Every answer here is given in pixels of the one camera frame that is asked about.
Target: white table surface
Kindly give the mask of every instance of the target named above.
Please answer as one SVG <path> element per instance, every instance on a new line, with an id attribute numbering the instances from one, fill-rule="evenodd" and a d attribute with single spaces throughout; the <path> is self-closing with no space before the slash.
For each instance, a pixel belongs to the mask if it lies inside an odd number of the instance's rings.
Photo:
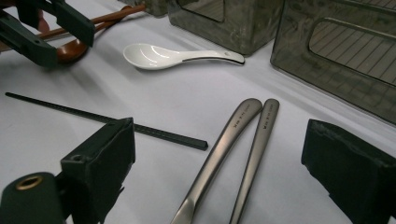
<path id="1" fill-rule="evenodd" d="M 88 18 L 123 6 L 115 0 L 83 2 L 67 1 Z M 51 16 L 46 18 L 57 27 Z M 50 43 L 58 47 L 72 38 Z M 244 66 L 196 61 L 162 71 L 127 63 L 122 50 L 133 43 L 222 49 L 172 26 L 167 17 L 138 13 L 97 35 L 87 55 L 70 66 L 46 69 L 15 51 L 0 54 L 0 189 L 30 173 L 59 174 L 60 159 L 103 126 L 8 98 L 7 91 L 112 118 L 133 117 L 135 123 L 208 142 L 209 149 L 200 151 L 136 133 L 136 163 L 106 218 L 110 224 L 170 223 L 228 118 L 247 98 L 263 103 L 275 98 L 280 109 L 242 223 L 350 223 L 301 165 L 309 119 L 338 125 L 396 157 L 394 126 L 276 71 L 270 64 L 272 42 Z M 257 121 L 234 145 L 193 223 L 229 222 Z"/>

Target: ceramic spoon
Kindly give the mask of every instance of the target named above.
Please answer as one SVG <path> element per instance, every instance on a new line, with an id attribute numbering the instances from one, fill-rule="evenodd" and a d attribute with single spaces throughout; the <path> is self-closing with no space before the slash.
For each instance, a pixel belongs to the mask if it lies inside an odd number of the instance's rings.
<path id="1" fill-rule="evenodd" d="M 123 51 L 123 55 L 129 63 L 148 70 L 164 69 L 198 59 L 225 60 L 238 64 L 245 63 L 244 56 L 227 50 L 173 51 L 149 44 L 127 46 Z"/>

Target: spoon bowl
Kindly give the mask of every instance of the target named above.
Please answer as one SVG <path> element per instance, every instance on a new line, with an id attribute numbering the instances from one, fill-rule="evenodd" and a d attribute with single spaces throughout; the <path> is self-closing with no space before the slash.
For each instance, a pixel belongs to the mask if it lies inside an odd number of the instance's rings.
<path id="1" fill-rule="evenodd" d="M 136 67 L 159 70 L 192 60 L 225 60 L 243 65 L 241 54 L 227 50 L 174 51 L 149 44 L 132 44 L 123 51 L 124 58 Z"/>
<path id="2" fill-rule="evenodd" d="M 121 21 L 126 16 L 139 11 L 143 11 L 144 9 L 145 6 L 137 6 L 137 7 L 126 6 L 123 7 L 119 12 L 95 18 L 92 20 L 93 23 L 101 22 L 101 24 L 95 27 L 95 32 L 97 33 L 107 27 L 110 27 L 116 24 L 117 22 Z M 55 30 L 54 32 L 51 33 L 51 36 L 58 34 L 61 31 L 62 30 Z M 58 57 L 58 63 L 73 63 L 78 59 L 80 59 L 87 50 L 88 50 L 88 46 L 82 43 L 80 40 L 78 39 L 72 40 L 57 48 L 56 54 Z"/>
<path id="3" fill-rule="evenodd" d="M 96 26 L 95 32 L 114 25 L 116 22 L 118 21 L 105 21 L 104 23 Z M 79 39 L 72 40 L 56 49 L 58 63 L 73 63 L 80 59 L 87 50 L 88 46 L 82 41 Z"/>

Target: plastic container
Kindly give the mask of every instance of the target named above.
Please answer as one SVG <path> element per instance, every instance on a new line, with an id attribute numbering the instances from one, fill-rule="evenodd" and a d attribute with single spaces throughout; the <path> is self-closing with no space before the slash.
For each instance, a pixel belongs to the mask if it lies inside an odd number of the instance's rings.
<path id="1" fill-rule="evenodd" d="M 286 0 L 271 63 L 396 124 L 396 0 Z"/>
<path id="2" fill-rule="evenodd" d="M 171 24 L 250 55 L 275 38 L 282 0 L 169 0 Z"/>
<path id="3" fill-rule="evenodd" d="M 146 5 L 146 12 L 154 17 L 163 17 L 168 12 L 166 0 L 119 0 L 129 6 Z"/>

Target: brown spoon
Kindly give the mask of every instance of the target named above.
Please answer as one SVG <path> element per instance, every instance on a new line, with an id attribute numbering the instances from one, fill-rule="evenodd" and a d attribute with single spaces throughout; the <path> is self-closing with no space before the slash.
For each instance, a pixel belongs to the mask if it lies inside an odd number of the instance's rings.
<path id="1" fill-rule="evenodd" d="M 105 21 L 116 21 L 116 20 L 122 19 L 130 14 L 133 14 L 133 13 L 136 13 L 139 11 L 144 11 L 145 9 L 146 9 L 146 7 L 144 5 L 139 5 L 139 6 L 135 6 L 135 7 L 126 6 L 126 7 L 123 7 L 122 10 L 120 10 L 120 11 L 112 12 L 112 13 L 109 13 L 104 16 L 93 18 L 93 19 L 91 19 L 91 21 L 93 24 L 98 24 L 98 23 L 105 22 Z M 66 33 L 67 33 L 67 31 L 64 28 L 58 28 L 58 29 L 48 31 L 43 34 L 39 34 L 39 35 L 37 35 L 37 37 L 40 37 L 41 39 L 46 40 L 46 39 L 51 39 L 55 36 L 63 35 Z M 3 42 L 0 41 L 0 52 L 10 50 L 10 49 L 11 48 L 9 46 L 7 46 L 6 44 L 4 44 Z"/>
<path id="2" fill-rule="evenodd" d="M 103 22 L 95 27 L 95 32 L 97 33 L 109 26 L 112 26 L 112 25 L 116 24 L 117 22 L 121 21 L 127 15 L 137 12 L 137 11 L 131 11 L 130 8 L 131 7 L 129 7 L 129 6 L 123 7 L 120 12 L 128 10 L 129 13 L 121 14 L 120 16 L 118 16 L 116 18 L 110 18 L 110 19 L 115 19 L 113 21 L 105 20 L 105 22 Z M 56 54 L 58 57 L 58 63 L 73 63 L 73 62 L 77 61 L 78 59 L 80 59 L 85 54 L 85 52 L 87 52 L 87 49 L 88 49 L 88 46 L 85 45 L 84 43 L 82 43 L 79 39 L 72 40 L 72 41 L 60 46 L 59 48 L 57 48 Z"/>

